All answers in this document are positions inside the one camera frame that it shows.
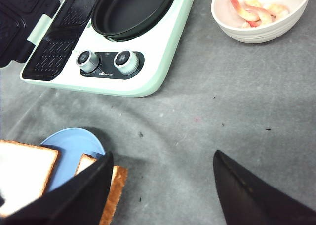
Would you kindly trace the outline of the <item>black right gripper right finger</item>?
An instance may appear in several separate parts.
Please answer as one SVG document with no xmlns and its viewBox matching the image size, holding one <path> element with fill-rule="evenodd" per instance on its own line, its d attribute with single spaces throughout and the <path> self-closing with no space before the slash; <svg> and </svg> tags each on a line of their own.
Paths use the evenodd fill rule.
<svg viewBox="0 0 316 225">
<path fill-rule="evenodd" d="M 316 212 L 217 150 L 213 172 L 229 225 L 314 225 Z"/>
</svg>

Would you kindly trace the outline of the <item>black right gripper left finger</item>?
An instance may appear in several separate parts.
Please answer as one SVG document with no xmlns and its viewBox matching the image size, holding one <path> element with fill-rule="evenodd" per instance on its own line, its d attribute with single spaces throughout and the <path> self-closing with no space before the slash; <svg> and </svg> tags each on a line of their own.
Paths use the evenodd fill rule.
<svg viewBox="0 0 316 225">
<path fill-rule="evenodd" d="M 110 191 L 113 154 L 107 153 L 57 189 L 1 220 L 2 225 L 97 225 Z"/>
</svg>

